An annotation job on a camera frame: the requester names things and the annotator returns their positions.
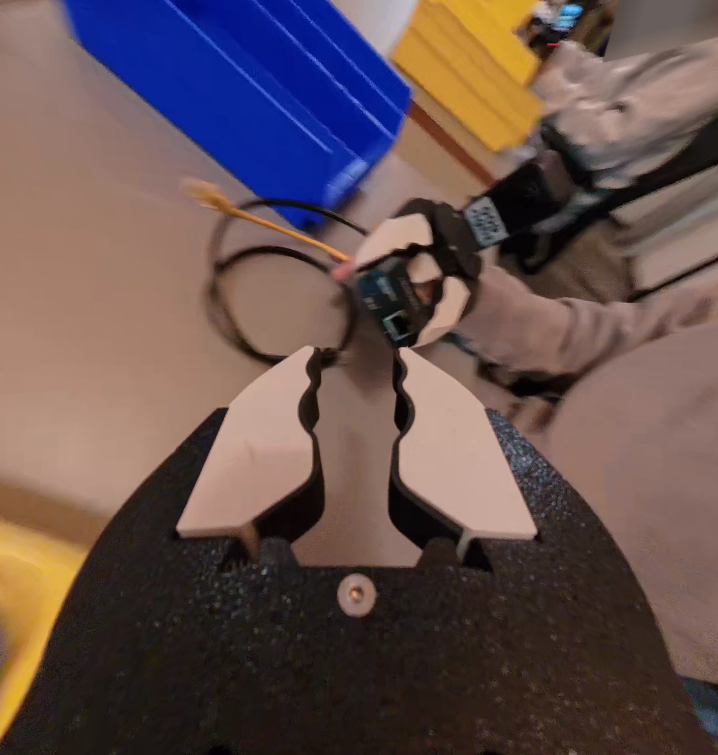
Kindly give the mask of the yellow plastic bin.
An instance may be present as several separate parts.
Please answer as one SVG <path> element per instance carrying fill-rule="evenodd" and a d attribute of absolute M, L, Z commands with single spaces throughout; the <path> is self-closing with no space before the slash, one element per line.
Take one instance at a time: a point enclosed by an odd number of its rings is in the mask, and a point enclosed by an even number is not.
<path fill-rule="evenodd" d="M 532 82 L 540 66 L 518 31 L 530 18 L 531 1 L 428 1 L 417 15 L 431 11 L 458 36 L 486 52 L 517 84 Z"/>
<path fill-rule="evenodd" d="M 522 144 L 542 118 L 543 101 L 470 33 L 412 26 L 393 61 L 491 152 Z"/>

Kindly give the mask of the person's light trousers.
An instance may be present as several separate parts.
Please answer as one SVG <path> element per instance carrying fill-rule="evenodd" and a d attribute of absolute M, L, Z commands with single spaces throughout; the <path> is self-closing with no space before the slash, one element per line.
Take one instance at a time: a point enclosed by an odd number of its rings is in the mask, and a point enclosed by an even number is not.
<path fill-rule="evenodd" d="M 718 684 L 718 319 L 590 372 L 540 443 L 625 555 L 677 671 Z"/>

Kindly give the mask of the blue plastic bin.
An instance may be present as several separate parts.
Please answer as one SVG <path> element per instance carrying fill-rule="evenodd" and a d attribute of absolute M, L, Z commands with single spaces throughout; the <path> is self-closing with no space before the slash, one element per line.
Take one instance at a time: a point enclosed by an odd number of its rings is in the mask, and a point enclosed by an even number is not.
<path fill-rule="evenodd" d="M 327 1 L 66 1 L 97 61 L 254 194 L 337 210 L 411 90 Z"/>

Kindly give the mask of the person in grey hoodie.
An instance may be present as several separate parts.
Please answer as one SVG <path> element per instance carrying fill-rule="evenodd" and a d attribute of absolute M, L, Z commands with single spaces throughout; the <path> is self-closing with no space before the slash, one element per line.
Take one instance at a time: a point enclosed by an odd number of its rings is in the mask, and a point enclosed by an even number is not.
<path fill-rule="evenodd" d="M 681 253 L 718 222 L 718 38 L 604 61 L 561 43 L 534 85 L 533 144 L 556 150 L 577 191 L 545 221 L 525 278 L 540 295 L 610 301 L 645 283 L 646 260 Z"/>

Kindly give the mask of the yellow plastic container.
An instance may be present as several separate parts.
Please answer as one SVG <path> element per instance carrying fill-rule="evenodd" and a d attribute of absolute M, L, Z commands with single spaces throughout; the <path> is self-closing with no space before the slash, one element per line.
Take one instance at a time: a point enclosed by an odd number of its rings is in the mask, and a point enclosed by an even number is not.
<path fill-rule="evenodd" d="M 33 684 L 88 552 L 0 519 L 0 741 Z"/>

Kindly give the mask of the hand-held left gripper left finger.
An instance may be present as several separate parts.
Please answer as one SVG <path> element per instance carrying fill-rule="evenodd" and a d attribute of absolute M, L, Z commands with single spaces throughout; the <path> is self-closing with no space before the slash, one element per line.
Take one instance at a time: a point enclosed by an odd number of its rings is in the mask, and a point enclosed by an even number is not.
<path fill-rule="evenodd" d="M 187 504 L 181 538 L 297 540 L 325 507 L 314 429 L 322 353 L 304 346 L 228 406 Z"/>

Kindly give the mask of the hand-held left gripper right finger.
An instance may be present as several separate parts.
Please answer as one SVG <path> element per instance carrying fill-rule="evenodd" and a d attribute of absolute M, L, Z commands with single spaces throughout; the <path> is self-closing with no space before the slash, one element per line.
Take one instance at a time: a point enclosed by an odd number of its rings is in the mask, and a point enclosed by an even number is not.
<path fill-rule="evenodd" d="M 477 397 L 406 347 L 394 355 L 393 388 L 394 527 L 421 550 L 449 540 L 459 561 L 476 541 L 534 541 L 538 528 Z"/>

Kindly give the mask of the white stand base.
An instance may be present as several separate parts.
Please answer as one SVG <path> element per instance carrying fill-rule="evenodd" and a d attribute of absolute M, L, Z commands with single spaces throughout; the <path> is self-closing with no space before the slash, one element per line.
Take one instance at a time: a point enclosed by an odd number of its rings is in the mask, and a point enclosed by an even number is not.
<path fill-rule="evenodd" d="M 392 56 L 411 23 L 418 1 L 332 1 L 383 58 Z"/>

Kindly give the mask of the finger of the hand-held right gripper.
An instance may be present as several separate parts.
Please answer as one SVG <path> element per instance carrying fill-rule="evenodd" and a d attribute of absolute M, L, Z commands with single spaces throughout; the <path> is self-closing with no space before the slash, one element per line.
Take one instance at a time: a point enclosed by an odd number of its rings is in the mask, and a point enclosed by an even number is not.
<path fill-rule="evenodd" d="M 354 255 L 353 270 L 369 269 L 385 258 L 413 248 L 429 249 L 433 242 L 432 226 L 423 214 L 388 218 L 364 238 Z"/>
<path fill-rule="evenodd" d="M 433 257 L 413 257 L 407 273 L 424 320 L 412 348 L 421 348 L 458 325 L 470 303 L 473 282 L 460 275 L 445 275 Z"/>

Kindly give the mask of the black ethernet splitter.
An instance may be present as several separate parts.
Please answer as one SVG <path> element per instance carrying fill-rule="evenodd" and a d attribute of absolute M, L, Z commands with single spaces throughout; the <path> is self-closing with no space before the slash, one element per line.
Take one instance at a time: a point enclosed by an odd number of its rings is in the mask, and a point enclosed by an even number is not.
<path fill-rule="evenodd" d="M 443 292 L 444 277 L 440 273 L 415 282 L 411 263 L 411 258 L 395 254 L 364 270 L 356 280 L 365 310 L 395 350 L 421 345 L 421 333 Z"/>

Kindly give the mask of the grey desk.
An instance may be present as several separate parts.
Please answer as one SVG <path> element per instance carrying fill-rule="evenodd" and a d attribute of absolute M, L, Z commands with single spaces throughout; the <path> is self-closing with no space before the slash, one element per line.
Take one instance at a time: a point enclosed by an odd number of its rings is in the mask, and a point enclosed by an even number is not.
<path fill-rule="evenodd" d="M 56 2 L 0 2 L 0 517 L 93 545 L 169 453 L 264 366 L 205 315 L 215 215 L 191 178 L 249 192 L 71 39 Z M 463 204 L 476 175 L 408 121 L 345 214 L 372 227 L 407 199 Z M 246 334 L 284 354 L 341 331 L 335 288 L 292 260 L 226 279 Z M 391 524 L 391 354 L 362 323 L 323 374 L 326 508 L 310 565 L 411 565 Z"/>

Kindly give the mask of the person's right forearm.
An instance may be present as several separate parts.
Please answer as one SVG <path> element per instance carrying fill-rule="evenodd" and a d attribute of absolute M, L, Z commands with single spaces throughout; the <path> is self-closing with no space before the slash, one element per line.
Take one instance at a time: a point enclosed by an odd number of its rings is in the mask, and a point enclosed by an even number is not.
<path fill-rule="evenodd" d="M 513 372 L 580 376 L 644 344 L 718 320 L 718 281 L 634 303 L 536 295 L 487 267 L 474 308 L 454 332 L 487 363 Z"/>

